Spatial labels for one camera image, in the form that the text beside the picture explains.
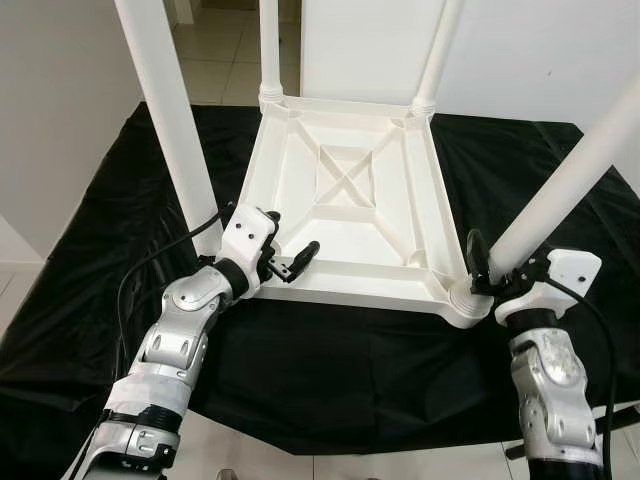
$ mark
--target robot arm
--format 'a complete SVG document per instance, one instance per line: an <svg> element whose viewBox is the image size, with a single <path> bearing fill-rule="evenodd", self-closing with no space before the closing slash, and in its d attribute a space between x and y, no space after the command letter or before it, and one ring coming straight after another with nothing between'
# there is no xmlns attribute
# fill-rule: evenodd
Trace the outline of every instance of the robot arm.
<svg viewBox="0 0 640 480"><path fill-rule="evenodd" d="M292 281L318 252L311 242L290 266L271 246L280 216L239 205L212 266L171 283L126 377L111 390L99 424L64 478L159 479L173 465L191 392L220 313L253 297L276 272Z"/></svg>
<svg viewBox="0 0 640 480"><path fill-rule="evenodd" d="M475 251L471 245L472 269L488 265L482 250L482 245ZM559 322L576 300L546 282L551 279L584 296L601 263L588 252L556 249L530 258L497 286L489 285L486 270L473 272L474 288L495 296L496 320L511 335L511 376L532 479L604 478L585 397L586 370Z"/></svg>

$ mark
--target white wall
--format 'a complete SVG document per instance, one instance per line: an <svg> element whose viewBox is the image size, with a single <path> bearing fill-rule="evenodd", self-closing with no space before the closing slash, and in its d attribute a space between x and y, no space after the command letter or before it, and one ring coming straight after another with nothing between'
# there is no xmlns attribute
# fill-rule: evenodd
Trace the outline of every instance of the white wall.
<svg viewBox="0 0 640 480"><path fill-rule="evenodd" d="M306 0L304 96L408 104L442 1ZM440 112L588 129L640 66L638 0L467 0ZM640 145L619 169L640 192Z"/></svg>
<svg viewBox="0 0 640 480"><path fill-rule="evenodd" d="M40 256L140 98L112 1L0 2L0 214Z"/></svg>

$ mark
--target floor tile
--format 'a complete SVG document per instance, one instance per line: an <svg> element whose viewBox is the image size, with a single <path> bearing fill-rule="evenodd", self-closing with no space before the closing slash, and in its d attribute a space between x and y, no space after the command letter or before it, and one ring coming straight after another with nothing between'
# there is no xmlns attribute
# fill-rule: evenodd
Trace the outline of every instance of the floor tile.
<svg viewBox="0 0 640 480"><path fill-rule="evenodd" d="M5 286L0 296L0 336L13 320L20 305L27 297L33 282L38 278L39 272L18 272Z"/></svg>
<svg viewBox="0 0 640 480"><path fill-rule="evenodd" d="M298 95L299 71L297 67L283 65L280 81L285 95ZM234 63L222 96L223 105L258 105L260 88L260 65L257 63Z"/></svg>
<svg viewBox="0 0 640 480"><path fill-rule="evenodd" d="M614 405L613 411L617 412L618 410L623 410L627 407L630 407L632 405L635 405L637 402L622 402L622 403L616 403ZM594 409L592 409L593 411L593 416L595 418L600 418L600 417L604 417L604 413L606 411L606 408L604 406L599 406L599 407L595 407Z"/></svg>
<svg viewBox="0 0 640 480"><path fill-rule="evenodd" d="M247 14L247 21L244 25L244 28L252 26L255 31L258 31L260 29L260 12L258 10L249 12Z"/></svg>
<svg viewBox="0 0 640 480"><path fill-rule="evenodd" d="M224 8L231 10L255 10L258 0L202 0L206 8Z"/></svg>
<svg viewBox="0 0 640 480"><path fill-rule="evenodd" d="M189 60L231 62L240 43L242 30L201 30L178 25L173 32L178 57Z"/></svg>
<svg viewBox="0 0 640 480"><path fill-rule="evenodd" d="M625 436L629 442L629 447L638 463L640 463L640 423L624 429Z"/></svg>
<svg viewBox="0 0 640 480"><path fill-rule="evenodd" d="M271 445L189 411L169 478L214 480L232 468L240 480L312 480L313 459Z"/></svg>
<svg viewBox="0 0 640 480"><path fill-rule="evenodd" d="M529 469L524 458L510 460L509 470L513 480L529 480ZM611 471L615 480L640 478L640 464L622 430L613 432L611 437Z"/></svg>
<svg viewBox="0 0 640 480"><path fill-rule="evenodd" d="M280 65L300 65L300 24L280 24ZM238 62L260 62L260 27L252 21L242 32L236 54Z"/></svg>
<svg viewBox="0 0 640 480"><path fill-rule="evenodd" d="M0 272L0 297L13 277L13 272Z"/></svg>
<svg viewBox="0 0 640 480"><path fill-rule="evenodd" d="M181 60L180 66L191 103L219 104L222 102L231 63Z"/></svg>
<svg viewBox="0 0 640 480"><path fill-rule="evenodd" d="M510 480L499 443L362 456L317 456L315 480Z"/></svg>
<svg viewBox="0 0 640 480"><path fill-rule="evenodd" d="M222 96L223 105L258 105L260 66L257 63L234 63Z"/></svg>
<svg viewBox="0 0 640 480"><path fill-rule="evenodd" d="M242 32L248 11L203 8L196 18L195 28L200 31Z"/></svg>

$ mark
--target black tablecloth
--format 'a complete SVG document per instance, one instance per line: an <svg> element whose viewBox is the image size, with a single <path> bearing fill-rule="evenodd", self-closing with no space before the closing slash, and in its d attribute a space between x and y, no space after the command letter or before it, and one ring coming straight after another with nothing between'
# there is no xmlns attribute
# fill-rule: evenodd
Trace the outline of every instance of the black tablecloth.
<svg viewBox="0 0 640 480"><path fill-rule="evenodd" d="M194 107L219 204L237 198L258 109ZM436 115L431 124L459 240L491 244L579 140L573 125ZM147 108L102 162L67 232L0 344L0 446L23 478L55 478L95 422L112 381L115 292L146 253L186 231ZM640 398L640 201L615 169L549 238L603 267L589 297L621 364L618 401ZM130 350L162 287L191 273L191 245L142 269L128 306ZM602 404L608 364L580 306L563 319ZM268 300L222 316L191 409L297 454L370 453L519 436L507 335L489 317L457 330L433 315Z"/></svg>

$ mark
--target black cable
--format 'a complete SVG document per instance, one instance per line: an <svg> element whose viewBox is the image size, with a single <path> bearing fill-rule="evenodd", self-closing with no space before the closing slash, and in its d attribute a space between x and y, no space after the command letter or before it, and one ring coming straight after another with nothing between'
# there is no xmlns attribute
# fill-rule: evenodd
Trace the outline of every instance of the black cable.
<svg viewBox="0 0 640 480"><path fill-rule="evenodd" d="M549 277L545 279L545 282L547 282L552 287L557 288L561 292L566 293L578 303L587 307L600 325L602 333L604 333L604 337L607 343L607 349L609 350L609 393L607 396L607 405L604 413L604 427L602 430L602 460L604 463L605 477L607 478L607 480L611 480L611 430L613 427L613 408L616 399L616 389L618 388L618 357L613 341L613 335L611 334L611 330L609 329L607 321L605 320L602 313L600 313L595 305L593 305L589 300L584 298L582 295L577 294L570 288L565 287L561 283L552 280Z"/></svg>
<svg viewBox="0 0 640 480"><path fill-rule="evenodd" d="M96 430L98 430L98 427L100 426L100 424L102 422L104 422L108 418L108 416L109 416L108 411L107 410L103 410L100 413L100 416L98 417L98 421L96 422L96 424L93 426L93 428L89 432L89 436L85 440L84 445L82 447L82 450L80 450L80 454L75 459L75 464L73 465L73 471L71 472L71 475L69 476L69 478L71 480L75 479L76 476L78 475L78 471L80 470L80 467L82 466L82 463L84 462L85 458L87 457L87 452L89 451L89 447L91 446L91 440L93 440L93 436L95 435Z"/></svg>
<svg viewBox="0 0 640 480"><path fill-rule="evenodd" d="M133 275L133 273L138 270L140 267L142 267L143 265L145 265L146 263L150 262L151 260L153 260L154 258L157 258L158 256L162 255L163 253L165 253L167 250L172 249L173 247L175 247L176 245L179 245L180 243L189 240L190 238L195 237L196 235L204 232L207 228L209 228L211 225L213 225L214 223L216 223L219 219L220 216L223 212L226 212L229 208L235 207L235 204L233 202L229 202L227 205L224 206L224 208L222 208L220 211L218 211L218 213L216 213L213 217L211 217L209 220L207 220L206 222L204 222L202 225L200 225L198 228L184 234L183 236L177 238L176 240L174 240L173 242L165 245L164 247L156 250L155 252L147 255L146 257L142 258L141 260L139 260L138 262L136 262L128 271L127 273L124 274L124 276L122 277L122 280L120 281L120 285L118 286L118 293L116 295L116 317L118 319L118 328L120 330L120 339L118 344L120 345L120 348L122 348L122 357L123 357L123 364L120 364L120 360L119 360L119 353L116 356L116 377L120 377L122 375L123 372L121 372L122 368L128 368L129 367L129 352L127 350L127 345L126 345L126 335L125 335L125 328L124 328L124 323L122 321L123 318L123 314L122 314L122 292L124 291L124 287L127 284L127 282L129 281L129 278L131 277L131 275Z"/></svg>

